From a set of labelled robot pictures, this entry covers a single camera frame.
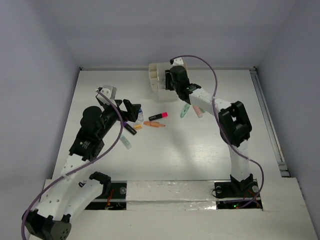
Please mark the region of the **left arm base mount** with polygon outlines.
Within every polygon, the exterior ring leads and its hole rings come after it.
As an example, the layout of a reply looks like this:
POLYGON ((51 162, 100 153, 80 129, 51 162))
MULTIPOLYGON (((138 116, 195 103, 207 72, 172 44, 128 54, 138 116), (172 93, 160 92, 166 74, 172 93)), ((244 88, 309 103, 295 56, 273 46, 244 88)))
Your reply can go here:
POLYGON ((113 181, 108 193, 95 198, 85 210, 122 211, 127 209, 127 182, 113 181))

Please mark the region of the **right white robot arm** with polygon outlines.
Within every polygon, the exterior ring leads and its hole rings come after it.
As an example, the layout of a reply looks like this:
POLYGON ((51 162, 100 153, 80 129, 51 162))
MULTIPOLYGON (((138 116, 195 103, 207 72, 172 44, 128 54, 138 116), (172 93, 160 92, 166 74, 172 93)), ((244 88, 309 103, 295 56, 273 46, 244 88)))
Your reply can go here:
POLYGON ((240 101, 227 102, 208 93, 200 85, 191 83, 187 68, 183 65, 172 65, 161 70, 156 64, 151 64, 149 79, 152 86, 157 86, 158 93, 174 91, 180 100, 215 117, 220 136, 228 145, 231 173, 229 181, 215 184, 213 196, 219 199, 247 197, 247 192, 256 183, 248 157, 252 124, 244 104, 240 101))

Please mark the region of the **black purple highlighter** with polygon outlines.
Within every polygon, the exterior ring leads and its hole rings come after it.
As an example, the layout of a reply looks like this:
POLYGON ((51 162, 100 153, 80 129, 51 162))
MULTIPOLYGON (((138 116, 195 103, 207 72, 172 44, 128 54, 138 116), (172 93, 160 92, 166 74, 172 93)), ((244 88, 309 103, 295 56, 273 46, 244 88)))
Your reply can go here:
POLYGON ((127 122, 123 123, 123 127, 133 136, 137 134, 137 131, 132 126, 130 126, 127 122))

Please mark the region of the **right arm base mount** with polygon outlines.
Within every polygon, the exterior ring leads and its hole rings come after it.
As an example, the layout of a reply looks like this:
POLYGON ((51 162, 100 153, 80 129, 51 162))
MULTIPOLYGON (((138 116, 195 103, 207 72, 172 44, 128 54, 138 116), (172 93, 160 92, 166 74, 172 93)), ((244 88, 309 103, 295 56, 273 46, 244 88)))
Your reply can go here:
POLYGON ((214 183, 211 195, 215 197, 218 210, 262 209, 261 196, 254 198, 258 190, 259 186, 256 181, 242 191, 230 181, 218 181, 214 183))

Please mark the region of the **black pink highlighter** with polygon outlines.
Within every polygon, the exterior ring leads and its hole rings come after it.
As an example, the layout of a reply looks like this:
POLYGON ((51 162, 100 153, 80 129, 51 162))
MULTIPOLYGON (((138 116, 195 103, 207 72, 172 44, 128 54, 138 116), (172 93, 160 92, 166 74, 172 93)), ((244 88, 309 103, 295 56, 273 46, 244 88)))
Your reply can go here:
POLYGON ((166 118, 168 117, 168 113, 167 112, 163 112, 163 113, 158 113, 156 115, 152 115, 148 118, 149 121, 155 121, 155 120, 159 120, 162 118, 166 118))

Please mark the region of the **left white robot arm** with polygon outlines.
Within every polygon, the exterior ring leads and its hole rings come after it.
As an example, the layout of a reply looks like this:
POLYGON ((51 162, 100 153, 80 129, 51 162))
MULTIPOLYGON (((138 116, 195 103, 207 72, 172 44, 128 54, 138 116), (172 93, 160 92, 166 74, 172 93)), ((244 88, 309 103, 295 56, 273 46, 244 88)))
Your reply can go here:
POLYGON ((58 178, 53 180, 33 200, 21 217, 21 237, 30 234, 40 240, 65 240, 73 220, 97 197, 107 197, 111 192, 111 177, 91 170, 91 166, 107 155, 118 143, 105 151, 104 137, 116 122, 122 132, 127 121, 121 104, 130 101, 100 100, 99 106, 89 106, 80 120, 80 128, 69 149, 69 155, 58 178))

